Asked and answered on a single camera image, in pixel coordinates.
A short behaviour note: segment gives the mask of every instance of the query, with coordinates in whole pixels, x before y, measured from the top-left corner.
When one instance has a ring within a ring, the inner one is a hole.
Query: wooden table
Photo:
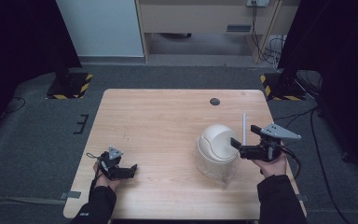
[[[217,98],[220,105],[211,105]],[[256,185],[263,180],[251,161],[223,189],[204,176],[195,163],[197,139],[211,124],[230,127],[241,139],[242,114],[247,130],[272,122],[262,91],[241,90],[108,90],[104,93],[64,215],[74,217],[88,201],[95,162],[109,146],[124,152],[120,167],[138,164],[133,179],[117,189],[113,218],[258,219]],[[258,135],[247,132],[247,145]],[[296,182],[288,175],[297,191]]]

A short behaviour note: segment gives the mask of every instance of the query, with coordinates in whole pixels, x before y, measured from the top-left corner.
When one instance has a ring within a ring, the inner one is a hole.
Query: cabinet
[[[136,0],[145,59],[154,33],[235,33],[246,35],[258,63],[269,36],[287,34],[298,2],[270,0],[267,7],[254,9],[244,0]],[[251,36],[254,27],[261,52]]]

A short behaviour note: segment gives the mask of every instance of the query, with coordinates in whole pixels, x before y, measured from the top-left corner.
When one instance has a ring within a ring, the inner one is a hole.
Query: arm
[[[109,187],[96,187],[89,202],[84,204],[71,223],[106,224],[112,216],[116,194]]]
[[[260,223],[307,223],[295,191],[286,175],[286,155],[275,161],[254,161],[266,179],[257,185],[260,206]]]
[[[94,171],[97,169],[98,164],[95,163]],[[89,202],[80,208],[71,224],[106,224],[115,209],[115,190],[120,183],[121,180],[111,181],[99,171],[95,187],[90,192]]]

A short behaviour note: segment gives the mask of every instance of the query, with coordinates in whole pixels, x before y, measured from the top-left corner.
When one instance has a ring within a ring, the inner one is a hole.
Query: white stick
[[[246,146],[246,114],[243,113],[242,115],[242,145]]]

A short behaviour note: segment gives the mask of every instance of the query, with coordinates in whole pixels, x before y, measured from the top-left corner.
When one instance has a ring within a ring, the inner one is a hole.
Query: black cloth
[[[318,105],[341,148],[358,162],[358,1],[301,0],[279,68],[322,76]]]
[[[0,116],[22,82],[81,67],[54,0],[0,0]]]
[[[257,185],[260,224],[307,223],[287,175],[272,175]]]
[[[72,224],[106,224],[115,209],[117,196],[109,187],[97,187],[91,193],[89,202],[84,204]]]

